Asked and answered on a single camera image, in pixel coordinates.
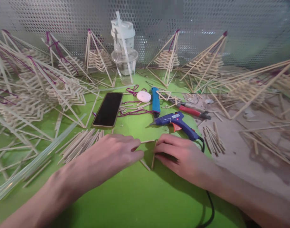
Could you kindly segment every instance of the phone screen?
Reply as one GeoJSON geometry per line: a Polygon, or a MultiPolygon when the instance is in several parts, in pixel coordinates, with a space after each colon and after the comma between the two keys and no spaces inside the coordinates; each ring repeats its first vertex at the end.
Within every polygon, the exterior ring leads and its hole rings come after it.
{"type": "Polygon", "coordinates": [[[122,102],[122,93],[107,93],[92,125],[113,127],[122,102]]]}

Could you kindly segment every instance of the glue gun trigger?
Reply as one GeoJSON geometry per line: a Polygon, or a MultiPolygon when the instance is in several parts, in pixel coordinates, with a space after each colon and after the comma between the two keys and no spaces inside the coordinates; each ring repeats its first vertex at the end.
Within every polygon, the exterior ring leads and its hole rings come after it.
{"type": "Polygon", "coordinates": [[[178,130],[181,130],[182,128],[174,123],[171,123],[173,125],[173,132],[176,132],[178,130]]]}

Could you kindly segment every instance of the right hand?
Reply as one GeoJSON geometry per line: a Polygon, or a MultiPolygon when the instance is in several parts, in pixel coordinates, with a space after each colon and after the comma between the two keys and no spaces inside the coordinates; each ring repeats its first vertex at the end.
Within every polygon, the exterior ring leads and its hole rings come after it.
{"type": "Polygon", "coordinates": [[[163,134],[156,143],[154,153],[157,159],[177,175],[205,190],[212,187],[213,179],[220,173],[218,166],[188,139],[163,134]],[[174,156],[177,162],[159,154],[161,152],[174,156]]]}

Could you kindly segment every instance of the stacked sticks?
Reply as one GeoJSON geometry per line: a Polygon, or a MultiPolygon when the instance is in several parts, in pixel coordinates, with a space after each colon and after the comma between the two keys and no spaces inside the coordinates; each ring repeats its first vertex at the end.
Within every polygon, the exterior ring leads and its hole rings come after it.
{"type": "Polygon", "coordinates": [[[204,139],[211,154],[225,154],[226,148],[220,139],[216,122],[214,122],[214,130],[210,126],[203,127],[204,139]]]}
{"type": "Polygon", "coordinates": [[[65,146],[67,146],[60,156],[63,156],[62,159],[58,162],[60,164],[63,162],[64,164],[72,161],[83,152],[85,152],[88,148],[90,148],[93,144],[98,142],[104,136],[104,130],[84,130],[82,132],[77,133],[72,139],[70,139],[65,145],[63,145],[60,149],[58,149],[55,153],[61,151],[65,146]]]}

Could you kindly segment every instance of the metal mesh wall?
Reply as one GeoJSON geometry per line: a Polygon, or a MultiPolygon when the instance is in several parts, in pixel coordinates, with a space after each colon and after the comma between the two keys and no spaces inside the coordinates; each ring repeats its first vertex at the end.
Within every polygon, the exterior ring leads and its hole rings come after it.
{"type": "Polygon", "coordinates": [[[50,31],[83,58],[88,28],[113,50],[110,20],[116,10],[134,24],[139,65],[148,63],[177,29],[181,63],[226,30],[226,65],[256,68],[290,58],[288,0],[0,0],[0,30],[43,48],[40,37],[50,31]]]}

